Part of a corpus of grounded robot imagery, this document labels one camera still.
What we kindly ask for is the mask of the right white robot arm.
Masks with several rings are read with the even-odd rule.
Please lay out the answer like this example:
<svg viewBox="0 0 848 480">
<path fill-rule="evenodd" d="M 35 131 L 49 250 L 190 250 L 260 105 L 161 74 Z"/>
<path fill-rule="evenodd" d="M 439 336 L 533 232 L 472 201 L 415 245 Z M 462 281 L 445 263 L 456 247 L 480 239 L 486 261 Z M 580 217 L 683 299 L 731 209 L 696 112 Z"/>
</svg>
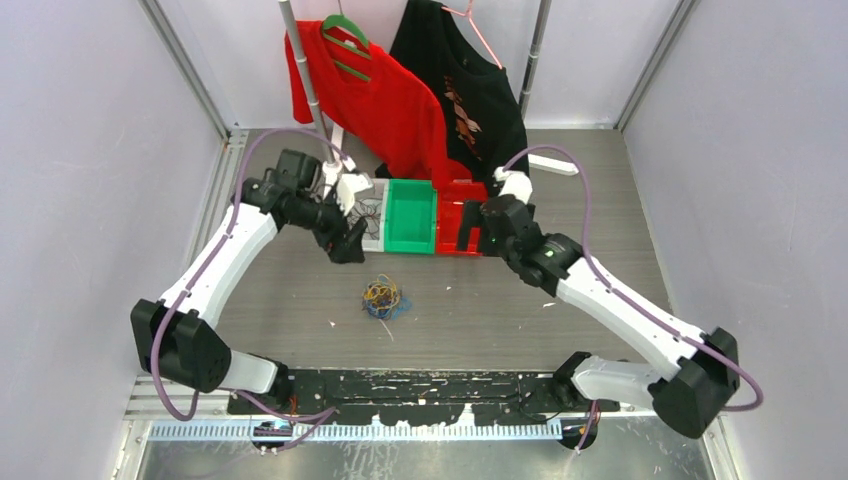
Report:
<svg viewBox="0 0 848 480">
<path fill-rule="evenodd" d="M 618 281 L 574 239 L 544 233 L 534 207 L 513 195 L 463 206 L 457 244 L 474 227 L 479 244 L 527 285 L 587 313 L 623 339 L 643 363 L 572 354 L 554 373 L 567 410 L 609 400 L 652 409 L 675 432 L 701 437 L 738 391 L 738 342 L 723 328 L 707 333 Z"/>
</svg>

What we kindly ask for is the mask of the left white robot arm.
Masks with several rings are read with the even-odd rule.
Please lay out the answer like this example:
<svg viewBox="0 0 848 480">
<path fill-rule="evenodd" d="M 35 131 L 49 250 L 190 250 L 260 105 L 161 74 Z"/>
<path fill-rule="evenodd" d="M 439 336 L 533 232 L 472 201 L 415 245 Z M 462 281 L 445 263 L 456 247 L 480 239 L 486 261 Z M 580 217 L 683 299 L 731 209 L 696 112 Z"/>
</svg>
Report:
<svg viewBox="0 0 848 480">
<path fill-rule="evenodd" d="M 358 169 L 339 173 L 320 197 L 312 189 L 323 171 L 320 160 L 285 149 L 262 177 L 243 181 L 199 258 L 159 299 L 133 307 L 130 322 L 144 371 L 202 393 L 250 392 L 269 413 L 288 406 L 287 366 L 232 349 L 216 326 L 248 267 L 286 226 L 311 232 L 333 263 L 364 261 L 366 223 L 351 224 L 348 216 L 373 181 Z"/>
</svg>

